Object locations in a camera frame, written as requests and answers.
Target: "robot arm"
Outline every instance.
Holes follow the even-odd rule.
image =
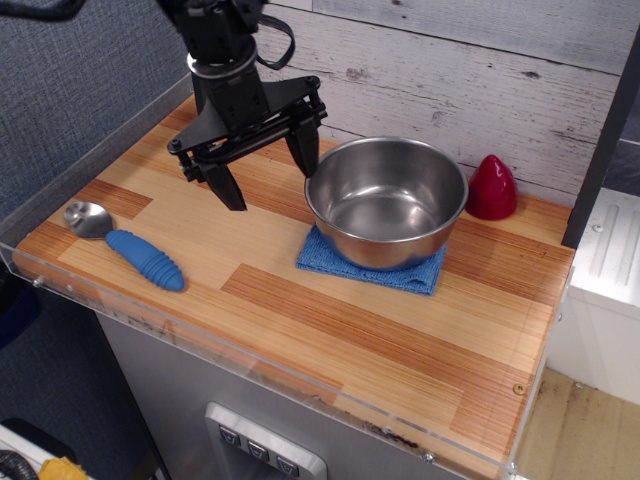
[[[75,16],[85,0],[60,0],[47,8],[0,1],[0,15],[44,21]],[[231,210],[246,210],[228,165],[278,139],[307,177],[318,164],[318,127],[326,117],[315,76],[262,82],[256,62],[279,69],[293,55],[293,32],[262,14],[267,0],[157,0],[182,35],[192,72],[198,117],[169,142],[187,180],[207,182]],[[285,32],[289,49],[276,62],[263,60],[253,34],[258,26]]]

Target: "screw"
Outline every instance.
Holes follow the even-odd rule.
[[[524,395],[527,392],[527,387],[521,383],[516,383],[513,386],[513,393],[516,395]]]

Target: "gray fabric wall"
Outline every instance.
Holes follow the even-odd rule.
[[[76,19],[0,18],[0,219],[186,73],[153,0],[88,0]]]
[[[0,45],[0,225],[187,74],[182,41],[152,0],[88,0],[62,24],[0,18]],[[115,159],[125,147],[103,151]],[[149,443],[95,315],[38,297],[41,315],[0,350],[0,420],[26,419],[90,475],[124,480]]]

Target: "wooden floor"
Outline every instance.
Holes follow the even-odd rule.
[[[516,464],[529,480],[640,479],[640,405],[547,369]]]

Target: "yellow object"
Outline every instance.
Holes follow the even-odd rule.
[[[39,480],[88,480],[87,474],[79,465],[67,457],[52,458],[42,464]]]

